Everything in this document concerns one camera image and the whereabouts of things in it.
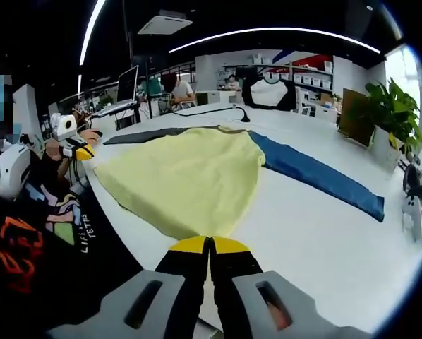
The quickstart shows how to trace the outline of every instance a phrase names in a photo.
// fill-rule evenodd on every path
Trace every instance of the potted plant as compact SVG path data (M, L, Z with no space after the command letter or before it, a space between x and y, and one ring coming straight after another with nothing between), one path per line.
M393 170L399 160L399 148L404 146L407 154L422 145L421 130L416 123L419 109L415 99L404 93L392 78L389 89L382 83L368 83L365 88L369 93L365 118L375 127L371 150Z

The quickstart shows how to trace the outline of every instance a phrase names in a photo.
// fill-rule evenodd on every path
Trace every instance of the computer monitor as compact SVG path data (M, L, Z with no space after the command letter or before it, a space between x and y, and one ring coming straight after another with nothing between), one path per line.
M139 65L119 76L119 86L117 88L117 102L124 100L135 100L136 81L138 78Z

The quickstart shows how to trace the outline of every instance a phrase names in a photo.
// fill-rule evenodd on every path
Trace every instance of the blue sleeve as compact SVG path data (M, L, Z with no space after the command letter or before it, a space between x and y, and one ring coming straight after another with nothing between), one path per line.
M382 222L384 198L365 186L299 151L249 131L266 157L265 167L308 184L344 201Z

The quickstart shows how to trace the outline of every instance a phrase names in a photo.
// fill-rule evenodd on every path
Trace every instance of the curved ceiling light strip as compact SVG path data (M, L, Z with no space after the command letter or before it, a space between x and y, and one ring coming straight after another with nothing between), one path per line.
M93 8L92 15L90 16L90 20L87 25L87 30L85 30L83 48L81 49L81 56L79 59L79 66L82 66L84 64L85 53L89 45L90 37L92 36L93 27L95 26L95 22L97 21L98 16L100 15L100 12L103 9L105 2L106 0L97 0L97 3L95 4L95 7ZM80 92L80 88L81 88L81 75L78 76L78 93Z
M176 51L179 51L180 49L192 46L194 44L200 44L201 42L205 42L208 40L212 40L212 39L217 39L218 37L226 37L228 35L235 35L235 34L241 34L241 33L249 33L249 32L262 32L262 31L266 31L266 30L289 30L289 31L295 31L295 32L307 32L307 33L315 33L315 34L321 34L321 35L327 35L329 37L336 37L338 39L342 39L342 40L346 40L349 42L352 42L354 44L357 44L359 46L365 47L375 53L380 54L380 50L376 49L372 46L370 46L369 44L365 44L363 42L360 42L358 40L352 39L350 37L345 37L343 35L339 35L339 34L335 34L335 33L330 33L330 32L325 32L323 30L311 30L309 28L298 28L298 27L266 27L266 28L250 28L248 30L235 30L233 32L227 32L227 33L222 33L222 34L218 34L218 35L213 35L212 37L205 37L203 39L200 40L196 40L193 42L189 42L188 44L184 44L183 46L177 47L177 48L173 48L172 50L169 51L169 53L173 53Z

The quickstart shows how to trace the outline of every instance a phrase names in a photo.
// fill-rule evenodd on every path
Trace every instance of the window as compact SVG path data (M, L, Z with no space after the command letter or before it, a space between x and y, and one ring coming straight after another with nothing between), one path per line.
M415 99L420 108L420 85L416 69L415 56L410 47L403 45L387 55L385 62L387 81L393 78L395 83Z

